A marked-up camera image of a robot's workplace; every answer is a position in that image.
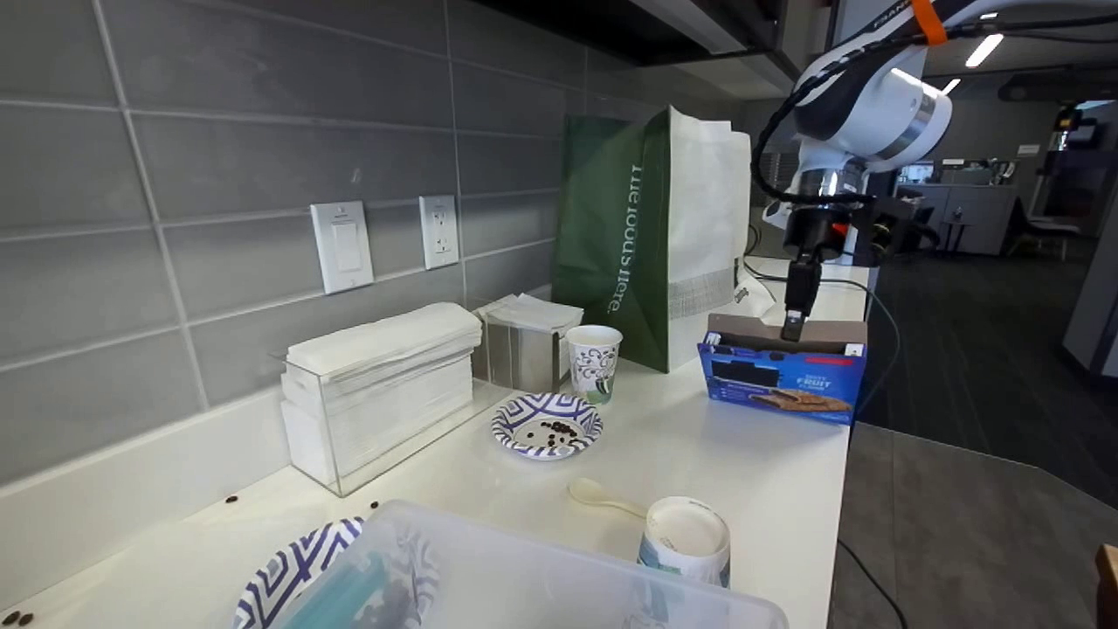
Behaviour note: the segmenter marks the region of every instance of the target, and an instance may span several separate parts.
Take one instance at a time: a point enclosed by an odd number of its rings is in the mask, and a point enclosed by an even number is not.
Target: ceiling light
[[[1006,35],[985,35],[982,42],[978,42],[978,49],[968,56],[968,63],[964,66],[982,66],[985,63],[985,56],[992,56],[999,45],[1003,45],[1003,38]]]
[[[1108,108],[1108,105],[1115,105],[1115,101],[1101,101],[1101,98],[1097,98],[1097,101],[1080,101],[1076,108],[1080,108],[1080,112],[1090,112],[1090,108]]]

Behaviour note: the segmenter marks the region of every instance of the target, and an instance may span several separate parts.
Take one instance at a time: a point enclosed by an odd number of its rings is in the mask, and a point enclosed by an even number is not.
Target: cylindrical container
[[[622,332],[608,325],[576,325],[566,328],[566,346],[573,395],[587,405],[608,405],[615,398]]]
[[[664,496],[646,514],[636,563],[702,584],[730,584],[730,528],[692,496]]]
[[[559,391],[566,377],[559,335],[583,321],[583,308],[514,294],[479,308],[479,318],[486,321],[486,346],[475,353],[479,377],[521,391]]]

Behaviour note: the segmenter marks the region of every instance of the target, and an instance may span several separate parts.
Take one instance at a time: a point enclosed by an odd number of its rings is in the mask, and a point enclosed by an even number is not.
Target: wall outlet cover
[[[423,262],[426,269],[458,262],[454,196],[419,196]]]
[[[311,206],[321,290],[342,294],[374,283],[370,231],[363,203],[314,203]]]

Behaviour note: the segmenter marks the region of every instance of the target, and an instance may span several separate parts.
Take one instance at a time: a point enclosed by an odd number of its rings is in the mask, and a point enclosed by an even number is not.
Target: cable
[[[866,573],[866,580],[877,587],[877,594],[894,608],[898,626],[908,629],[905,608],[884,591],[884,584],[870,573],[870,566],[859,559],[859,552],[852,552],[842,538],[839,538],[839,549],[845,549],[845,556]]]
[[[901,335],[901,325],[894,318],[894,311],[873,294],[870,297],[873,308],[884,315],[884,321],[891,325],[894,332],[894,353],[887,356],[887,367],[880,370],[880,377],[873,381],[873,388],[863,395],[856,416],[863,416],[870,409],[870,402],[884,391],[884,384],[894,377],[898,363],[901,363],[901,353],[905,353],[905,335]]]
[[[790,283],[786,276],[772,276],[772,273],[758,273],[751,262],[737,259],[748,273],[755,273],[755,280],[765,283]],[[849,283],[856,290],[863,290],[873,301],[873,290],[866,283],[845,280],[845,276],[832,276],[832,280],[818,280],[818,283]]]
[[[758,133],[758,143],[755,143],[755,157],[751,157],[751,175],[758,182],[758,189],[779,203],[856,203],[856,206],[870,206],[873,196],[793,196],[793,192],[783,192],[776,189],[769,178],[765,178],[765,168],[762,168],[762,157],[765,157],[765,147],[769,140],[776,136],[779,122],[793,115],[793,108],[821,84],[828,84],[835,73],[842,73],[849,63],[863,59],[863,56],[891,56],[894,49],[901,49],[908,42],[898,42],[898,38],[884,38],[884,42],[873,42],[852,56],[845,56],[842,63],[828,66],[825,73],[804,80],[790,98],[783,98],[783,105],[769,115],[769,122],[762,126]]]

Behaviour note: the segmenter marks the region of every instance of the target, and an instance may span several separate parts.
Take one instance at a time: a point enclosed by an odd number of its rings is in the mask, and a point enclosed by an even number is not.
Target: floor
[[[866,423],[1031,461],[1118,507],[1118,391],[1090,381],[1062,332],[1087,255],[936,259],[884,269],[901,321],[901,367]],[[870,381],[894,342],[873,321]]]
[[[1094,629],[1118,542],[1118,391],[1062,353],[1087,255],[905,259],[880,297],[901,363],[852,433],[842,538],[912,629]],[[880,377],[894,342],[873,325]],[[832,629],[898,626],[839,552]]]
[[[852,433],[842,542],[912,629],[1094,629],[1094,552],[1118,510],[1055,475],[863,423]],[[839,552],[832,629],[894,629]]]

